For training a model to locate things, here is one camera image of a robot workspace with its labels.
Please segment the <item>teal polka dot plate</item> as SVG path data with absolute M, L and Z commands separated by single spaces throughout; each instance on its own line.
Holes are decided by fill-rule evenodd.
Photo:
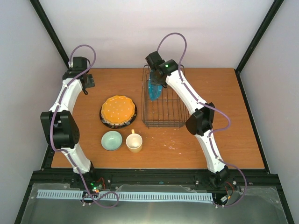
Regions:
M 151 81 L 148 82 L 148 94 L 150 100 L 154 101 L 157 100 L 162 93 L 162 86 L 161 85 L 153 85 Z

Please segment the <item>dark wire dish rack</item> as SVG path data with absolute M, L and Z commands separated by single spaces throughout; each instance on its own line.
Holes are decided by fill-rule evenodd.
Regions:
M 178 94 L 170 87 L 162 87 L 157 100 L 150 100 L 148 82 L 151 69 L 148 65 L 142 71 L 142 122 L 146 127 L 183 127 L 189 112 Z

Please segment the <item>orange polka dot plate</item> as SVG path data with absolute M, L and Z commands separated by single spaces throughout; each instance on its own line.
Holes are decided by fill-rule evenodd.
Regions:
M 108 98 L 101 107 L 100 115 L 112 125 L 122 125 L 133 117 L 135 104 L 131 98 L 115 95 Z

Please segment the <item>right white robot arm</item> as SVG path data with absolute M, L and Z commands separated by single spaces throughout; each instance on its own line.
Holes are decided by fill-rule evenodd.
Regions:
M 150 53 L 145 60 L 152 70 L 151 83 L 164 88 L 170 86 L 185 104 L 190 114 L 185 126 L 202 148 L 210 172 L 208 179 L 211 186 L 218 188 L 228 179 L 229 171 L 214 139 L 214 104 L 207 103 L 200 97 L 187 81 L 181 66 L 174 60 L 165 61 L 157 51 Z

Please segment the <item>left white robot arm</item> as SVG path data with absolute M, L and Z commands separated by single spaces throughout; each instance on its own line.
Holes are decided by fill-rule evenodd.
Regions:
M 61 152 L 70 162 L 73 172 L 80 174 L 81 183 L 87 188 L 96 185 L 97 176 L 90 172 L 92 163 L 86 158 L 80 144 L 79 128 L 72 116 L 80 92 L 86 92 L 91 84 L 88 78 L 90 61 L 85 57 L 74 57 L 69 69 L 63 75 L 62 88 L 48 112 L 40 116 L 47 143 L 56 152 Z

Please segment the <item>white blue striped plate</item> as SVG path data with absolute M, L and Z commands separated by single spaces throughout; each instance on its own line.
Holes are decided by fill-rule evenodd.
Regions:
M 130 118 L 129 121 L 126 121 L 126 122 L 123 123 L 123 124 L 112 124 L 112 123 L 109 123 L 108 121 L 105 121 L 105 120 L 104 120 L 104 118 L 102 117 L 102 115 L 100 115 L 100 120 L 101 120 L 101 122 L 102 122 L 105 126 L 110 127 L 110 128 L 116 128 L 116 129 L 117 129 L 117 128 L 123 128 L 123 127 L 125 127 L 125 126 L 129 126 L 129 125 L 131 125 L 131 124 L 135 121 L 136 117 L 137 117 L 137 112 L 134 113 L 134 115 Z

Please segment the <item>black bottom plate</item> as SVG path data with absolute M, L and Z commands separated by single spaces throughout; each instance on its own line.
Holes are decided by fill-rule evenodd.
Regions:
M 118 125 L 118 124 L 110 124 L 110 123 L 108 123 L 107 121 L 105 121 L 104 118 L 103 118 L 103 116 L 101 115 L 102 107 L 100 108 L 99 118 L 100 118 L 102 124 L 105 125 L 105 126 L 108 127 L 108 128 L 111 128 L 111 129 L 121 129 L 121 128 L 125 128 L 125 127 L 131 125 L 131 124 L 135 121 L 135 119 L 136 119 L 136 117 L 137 117 L 137 106 L 136 106 L 136 104 L 135 104 L 134 102 L 133 102 L 133 105 L 134 105 L 134 107 L 135 107 L 134 114 L 133 114 L 133 116 L 131 117 L 131 119 L 130 119 L 129 121 L 125 122 L 124 124 L 120 124 L 120 125 Z

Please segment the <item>light green ceramic bowl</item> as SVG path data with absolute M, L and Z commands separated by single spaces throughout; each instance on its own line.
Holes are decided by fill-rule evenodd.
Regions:
M 101 145 L 107 151 L 115 151 L 122 145 L 122 135 L 117 131 L 108 131 L 102 136 Z

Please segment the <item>cream yellow mug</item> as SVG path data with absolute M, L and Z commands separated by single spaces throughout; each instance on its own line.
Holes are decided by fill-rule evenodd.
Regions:
M 126 146 L 132 153 L 138 153 L 142 149 L 143 140 L 141 135 L 135 133 L 134 129 L 131 134 L 126 138 Z

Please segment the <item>left black frame post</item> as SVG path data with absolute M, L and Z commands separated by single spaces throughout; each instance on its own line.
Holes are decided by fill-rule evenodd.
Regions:
M 41 3 L 39 0 L 29 0 L 33 9 L 35 10 L 37 16 L 39 17 L 41 23 L 43 24 L 45 30 L 47 31 L 50 39 L 52 40 L 54 46 L 56 47 L 61 59 L 63 60 L 65 66 L 68 68 L 68 61 L 69 57 L 66 54 L 66 51 L 64 47 L 62 46 L 44 8 L 42 7 Z

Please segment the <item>black frame post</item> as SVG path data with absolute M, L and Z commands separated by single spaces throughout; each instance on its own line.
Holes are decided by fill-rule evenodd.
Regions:
M 41 23 L 43 24 L 45 30 L 47 31 L 50 39 L 52 40 L 54 46 L 56 47 L 61 59 L 63 60 L 65 66 L 68 68 L 68 61 L 69 57 L 66 54 L 66 51 L 64 47 L 62 46 L 44 8 L 42 7 L 41 3 L 39 0 L 29 0 L 33 9 L 35 10 L 37 16 L 39 17 Z
M 253 39 L 251 40 L 249 46 L 247 47 L 244 55 L 242 56 L 238 66 L 235 69 L 236 75 L 240 75 L 242 70 L 244 69 L 245 65 L 247 64 L 248 60 L 250 59 L 251 55 L 253 54 L 255 48 L 258 46 L 259 42 L 261 41 L 263 35 L 265 34 L 267 28 L 273 21 L 275 15 L 279 11 L 280 7 L 282 6 L 284 0 L 274 0 L 271 7 L 269 8 L 268 12 L 266 13 L 263 21 L 261 22 L 259 28 L 257 29 Z

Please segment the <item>right black frame post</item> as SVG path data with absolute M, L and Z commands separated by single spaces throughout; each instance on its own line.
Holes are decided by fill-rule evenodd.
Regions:
M 261 41 L 263 35 L 265 34 L 267 28 L 273 21 L 275 15 L 279 11 L 280 7 L 282 6 L 284 0 L 274 0 L 271 7 L 269 8 L 268 12 L 266 13 L 263 21 L 261 22 L 259 28 L 257 29 L 253 39 L 251 40 L 249 46 L 247 47 L 244 55 L 242 56 L 238 66 L 235 69 L 236 75 L 240 75 L 242 70 L 244 69 L 245 65 L 247 64 L 248 60 L 250 59 L 251 55 L 253 54 L 255 48 L 258 46 L 259 42 Z

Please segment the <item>black aluminium frame base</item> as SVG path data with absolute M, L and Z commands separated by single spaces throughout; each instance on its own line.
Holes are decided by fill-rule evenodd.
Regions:
M 73 188 L 82 189 L 81 179 L 74 174 L 71 168 L 52 168 L 51 164 L 55 153 L 51 147 L 47 147 L 41 169 L 34 171 L 28 184 L 24 199 L 17 214 L 15 223 L 21 223 L 25 208 L 28 204 L 29 194 L 35 183 L 67 183 Z M 100 169 L 96 174 L 105 180 L 107 189 L 112 187 L 128 185 L 182 185 L 196 190 L 206 190 L 219 193 L 219 189 L 214 189 L 208 182 L 209 173 L 206 169 Z M 237 184 L 243 185 L 245 182 L 250 187 L 276 187 L 280 202 L 283 207 L 286 219 L 293 223 L 288 203 L 283 192 L 278 175 L 270 174 L 266 169 L 244 169 L 242 172 L 236 169 L 230 170 L 230 178 Z

